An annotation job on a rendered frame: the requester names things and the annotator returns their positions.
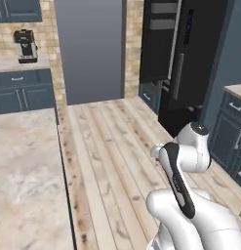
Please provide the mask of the black coffee machine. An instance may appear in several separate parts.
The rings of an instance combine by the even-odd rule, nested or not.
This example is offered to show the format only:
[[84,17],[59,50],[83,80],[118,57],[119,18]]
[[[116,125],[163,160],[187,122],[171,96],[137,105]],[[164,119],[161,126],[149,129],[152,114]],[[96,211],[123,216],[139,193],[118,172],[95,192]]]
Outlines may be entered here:
[[19,63],[36,63],[38,47],[32,30],[21,29],[14,32],[14,42],[19,45]]

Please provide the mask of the blue wall cupboard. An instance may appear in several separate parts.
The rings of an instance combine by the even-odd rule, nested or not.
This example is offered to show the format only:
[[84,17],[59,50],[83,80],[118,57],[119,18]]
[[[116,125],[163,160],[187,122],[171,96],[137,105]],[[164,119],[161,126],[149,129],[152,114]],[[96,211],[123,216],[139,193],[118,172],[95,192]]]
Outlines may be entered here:
[[0,0],[0,23],[41,21],[40,0]]

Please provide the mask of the blue cupboard door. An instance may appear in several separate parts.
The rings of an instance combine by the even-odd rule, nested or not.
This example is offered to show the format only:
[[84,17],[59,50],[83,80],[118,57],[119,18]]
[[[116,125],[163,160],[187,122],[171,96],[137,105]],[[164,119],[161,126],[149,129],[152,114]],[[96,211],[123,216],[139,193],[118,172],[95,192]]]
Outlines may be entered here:
[[241,129],[241,121],[220,111],[212,134],[210,147],[215,161],[226,171],[230,169],[232,157],[238,149],[234,149],[235,142]]

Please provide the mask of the black fridge door with bins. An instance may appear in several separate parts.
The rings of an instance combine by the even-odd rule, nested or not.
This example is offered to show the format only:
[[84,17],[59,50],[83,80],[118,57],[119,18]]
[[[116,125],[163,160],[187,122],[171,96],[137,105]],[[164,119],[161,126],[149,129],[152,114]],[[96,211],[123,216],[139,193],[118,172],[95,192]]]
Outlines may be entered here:
[[168,76],[178,0],[144,0],[140,83]]

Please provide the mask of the blue base cupboards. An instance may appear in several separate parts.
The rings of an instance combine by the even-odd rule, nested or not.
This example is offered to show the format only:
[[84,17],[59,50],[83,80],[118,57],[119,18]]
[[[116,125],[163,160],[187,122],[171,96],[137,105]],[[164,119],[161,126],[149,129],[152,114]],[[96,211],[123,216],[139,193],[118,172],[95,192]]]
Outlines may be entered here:
[[211,154],[241,187],[241,99],[224,92],[210,140]]

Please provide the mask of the blue cupboard beside fridge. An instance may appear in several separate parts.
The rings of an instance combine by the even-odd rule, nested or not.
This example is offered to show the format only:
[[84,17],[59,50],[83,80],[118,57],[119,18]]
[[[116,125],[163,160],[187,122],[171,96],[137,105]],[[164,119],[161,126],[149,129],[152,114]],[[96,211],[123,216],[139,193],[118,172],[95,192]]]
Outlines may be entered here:
[[[143,96],[146,93],[150,100]],[[160,83],[140,83],[139,96],[157,114],[159,112],[160,97],[161,97],[161,84]]]

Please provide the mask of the blue drawer front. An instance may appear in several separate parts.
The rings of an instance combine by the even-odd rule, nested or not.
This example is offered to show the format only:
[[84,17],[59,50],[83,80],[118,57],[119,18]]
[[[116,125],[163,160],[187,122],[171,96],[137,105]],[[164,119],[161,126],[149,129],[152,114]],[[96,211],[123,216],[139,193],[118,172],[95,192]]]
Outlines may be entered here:
[[225,92],[221,102],[221,109],[233,118],[241,121],[241,99]]

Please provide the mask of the black fridge bottom drawer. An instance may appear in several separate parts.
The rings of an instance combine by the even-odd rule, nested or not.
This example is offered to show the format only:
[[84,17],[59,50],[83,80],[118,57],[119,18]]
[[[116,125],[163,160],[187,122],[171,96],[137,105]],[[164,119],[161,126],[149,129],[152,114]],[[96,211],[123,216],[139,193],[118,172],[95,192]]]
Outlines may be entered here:
[[158,112],[158,122],[174,138],[189,122],[198,121],[202,109],[199,107],[168,108],[168,100],[161,98]]

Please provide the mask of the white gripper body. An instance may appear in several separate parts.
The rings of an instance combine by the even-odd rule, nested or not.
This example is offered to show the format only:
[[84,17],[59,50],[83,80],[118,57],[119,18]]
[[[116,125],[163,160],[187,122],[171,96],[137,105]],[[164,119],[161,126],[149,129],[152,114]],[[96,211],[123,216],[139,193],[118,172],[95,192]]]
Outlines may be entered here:
[[163,144],[156,144],[152,147],[152,149],[150,150],[150,156],[152,158],[154,158],[155,160],[159,159],[159,153],[160,153],[160,149],[163,147]]

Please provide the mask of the blue base cupboard run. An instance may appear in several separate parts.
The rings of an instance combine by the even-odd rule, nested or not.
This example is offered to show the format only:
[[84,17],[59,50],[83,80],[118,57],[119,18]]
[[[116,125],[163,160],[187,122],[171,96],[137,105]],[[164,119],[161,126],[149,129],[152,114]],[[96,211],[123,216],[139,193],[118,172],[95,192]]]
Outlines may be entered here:
[[0,114],[55,106],[49,68],[0,72]]

